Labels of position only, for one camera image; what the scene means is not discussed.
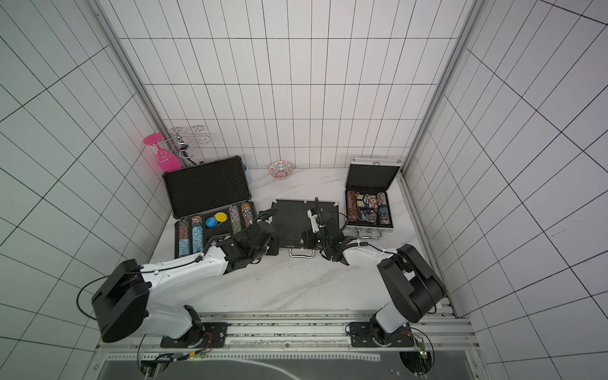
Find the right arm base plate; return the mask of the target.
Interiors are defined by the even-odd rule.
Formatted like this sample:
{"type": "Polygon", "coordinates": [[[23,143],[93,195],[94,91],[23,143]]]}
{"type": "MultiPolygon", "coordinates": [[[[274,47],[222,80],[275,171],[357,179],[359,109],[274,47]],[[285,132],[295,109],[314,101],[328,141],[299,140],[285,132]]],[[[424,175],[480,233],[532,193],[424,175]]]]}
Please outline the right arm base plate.
{"type": "Polygon", "coordinates": [[[413,348],[416,345],[409,324],[386,332],[375,322],[351,322],[345,332],[353,348],[413,348]]]}

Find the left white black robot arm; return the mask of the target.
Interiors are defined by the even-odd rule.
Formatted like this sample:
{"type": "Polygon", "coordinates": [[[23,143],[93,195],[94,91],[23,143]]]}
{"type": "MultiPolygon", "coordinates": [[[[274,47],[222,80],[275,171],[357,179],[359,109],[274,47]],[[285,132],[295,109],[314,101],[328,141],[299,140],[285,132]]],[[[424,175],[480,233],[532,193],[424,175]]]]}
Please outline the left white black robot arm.
{"type": "Polygon", "coordinates": [[[159,264],[134,259],[120,263],[91,299],[101,340],[110,344],[146,334],[163,337],[169,348],[199,345],[207,329],[198,312],[190,305],[166,305],[161,297],[244,269],[265,255],[277,255],[279,248],[280,237],[272,225],[257,220],[221,241],[208,240],[200,253],[159,264]]]}

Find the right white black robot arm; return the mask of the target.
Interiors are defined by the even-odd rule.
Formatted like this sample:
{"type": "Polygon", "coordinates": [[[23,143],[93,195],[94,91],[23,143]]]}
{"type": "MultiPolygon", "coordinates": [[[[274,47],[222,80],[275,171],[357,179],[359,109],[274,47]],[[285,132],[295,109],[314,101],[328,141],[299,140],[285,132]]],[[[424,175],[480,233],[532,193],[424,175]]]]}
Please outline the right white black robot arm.
{"type": "Polygon", "coordinates": [[[408,324],[437,312],[437,304],[447,295],[446,287],[413,245],[388,250],[347,236],[318,205],[307,211],[307,217],[313,240],[326,260],[376,269],[382,278],[390,298],[370,319],[370,332],[377,344],[386,345],[408,324]]]}

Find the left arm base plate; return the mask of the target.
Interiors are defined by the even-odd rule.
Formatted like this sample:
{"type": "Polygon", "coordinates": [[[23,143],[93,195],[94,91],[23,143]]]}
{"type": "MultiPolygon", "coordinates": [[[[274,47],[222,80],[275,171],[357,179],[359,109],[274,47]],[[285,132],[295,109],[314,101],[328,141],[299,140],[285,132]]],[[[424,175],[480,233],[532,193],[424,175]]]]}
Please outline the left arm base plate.
{"type": "Polygon", "coordinates": [[[191,329],[180,338],[163,337],[161,348],[223,348],[226,341],[228,323],[203,323],[191,327],[191,329]]]}

